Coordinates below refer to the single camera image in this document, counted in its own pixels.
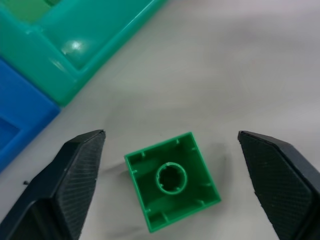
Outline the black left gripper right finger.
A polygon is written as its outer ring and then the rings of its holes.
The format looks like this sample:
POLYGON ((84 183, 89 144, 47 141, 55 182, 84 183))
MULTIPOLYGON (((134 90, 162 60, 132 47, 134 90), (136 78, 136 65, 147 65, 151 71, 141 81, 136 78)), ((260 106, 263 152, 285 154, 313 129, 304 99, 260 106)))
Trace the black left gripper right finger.
POLYGON ((237 139, 279 240, 320 240, 320 172, 288 142, 244 130, 237 139))

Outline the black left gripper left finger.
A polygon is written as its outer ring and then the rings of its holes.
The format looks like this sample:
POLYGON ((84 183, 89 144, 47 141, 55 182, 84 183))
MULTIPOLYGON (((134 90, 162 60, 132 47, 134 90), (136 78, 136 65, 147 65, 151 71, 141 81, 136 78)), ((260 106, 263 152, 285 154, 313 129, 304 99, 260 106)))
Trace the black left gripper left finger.
POLYGON ((0 240, 79 240, 105 139, 99 129, 65 142, 0 223, 0 240))

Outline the green hollow building block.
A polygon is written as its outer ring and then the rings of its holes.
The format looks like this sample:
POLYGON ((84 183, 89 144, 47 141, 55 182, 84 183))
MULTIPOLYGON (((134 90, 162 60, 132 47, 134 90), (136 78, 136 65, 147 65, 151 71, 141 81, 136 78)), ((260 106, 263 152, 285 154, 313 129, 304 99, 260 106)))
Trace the green hollow building block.
POLYGON ((148 231, 221 201, 192 132, 124 156, 148 231))

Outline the blue plastic bin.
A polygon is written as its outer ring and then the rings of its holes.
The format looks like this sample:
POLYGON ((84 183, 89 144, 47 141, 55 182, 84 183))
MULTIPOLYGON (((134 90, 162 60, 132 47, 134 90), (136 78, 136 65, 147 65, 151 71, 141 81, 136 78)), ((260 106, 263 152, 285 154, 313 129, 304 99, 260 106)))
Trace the blue plastic bin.
POLYGON ((60 111, 0 58, 0 173, 60 111))

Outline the green plastic bin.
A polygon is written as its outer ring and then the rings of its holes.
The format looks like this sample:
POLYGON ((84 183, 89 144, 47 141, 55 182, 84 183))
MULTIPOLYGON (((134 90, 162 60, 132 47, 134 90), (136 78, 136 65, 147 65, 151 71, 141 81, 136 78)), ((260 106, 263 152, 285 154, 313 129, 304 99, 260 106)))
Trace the green plastic bin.
POLYGON ((61 0, 39 20, 0 3, 0 57, 66 106, 168 0, 61 0))

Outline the green block in bin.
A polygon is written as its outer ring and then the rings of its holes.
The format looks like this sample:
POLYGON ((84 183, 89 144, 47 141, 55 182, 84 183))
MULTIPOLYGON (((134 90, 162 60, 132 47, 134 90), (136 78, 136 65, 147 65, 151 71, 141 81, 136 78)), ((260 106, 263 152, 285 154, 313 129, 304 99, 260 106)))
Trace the green block in bin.
POLYGON ((61 0, 0 0, 16 18, 27 23, 39 20, 61 0))

